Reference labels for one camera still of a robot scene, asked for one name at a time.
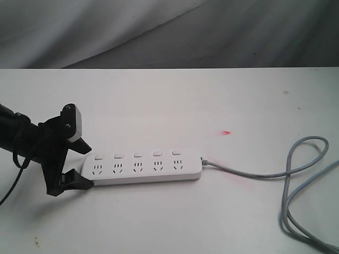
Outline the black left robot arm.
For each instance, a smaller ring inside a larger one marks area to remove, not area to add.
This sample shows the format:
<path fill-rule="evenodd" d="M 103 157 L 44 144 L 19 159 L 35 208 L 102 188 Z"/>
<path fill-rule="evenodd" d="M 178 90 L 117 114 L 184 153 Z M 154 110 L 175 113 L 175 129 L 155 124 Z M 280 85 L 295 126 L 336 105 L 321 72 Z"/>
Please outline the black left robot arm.
<path fill-rule="evenodd" d="M 20 170 L 31 161 L 39 163 L 48 195 L 88 190 L 94 185 L 75 169 L 63 172 L 69 150 L 82 155 L 92 150 L 82 139 L 82 116 L 75 104 L 65 105 L 58 116 L 37 125 L 28 116 L 1 106 L 1 148 L 12 153 Z"/>

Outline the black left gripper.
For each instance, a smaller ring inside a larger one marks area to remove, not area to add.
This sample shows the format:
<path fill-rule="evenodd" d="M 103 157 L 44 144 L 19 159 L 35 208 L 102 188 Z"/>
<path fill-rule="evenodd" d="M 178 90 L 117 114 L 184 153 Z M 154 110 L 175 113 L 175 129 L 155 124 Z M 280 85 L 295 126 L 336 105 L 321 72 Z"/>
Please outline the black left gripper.
<path fill-rule="evenodd" d="M 38 145 L 38 157 L 41 162 L 47 194 L 58 196 L 69 190 L 88 190 L 94 183 L 83 177 L 76 170 L 63 172 L 68 149 L 86 155 L 92 148 L 82 139 L 69 144 L 65 134 L 66 120 L 64 113 L 40 122 L 38 124 L 41 132 L 41 142 Z"/>

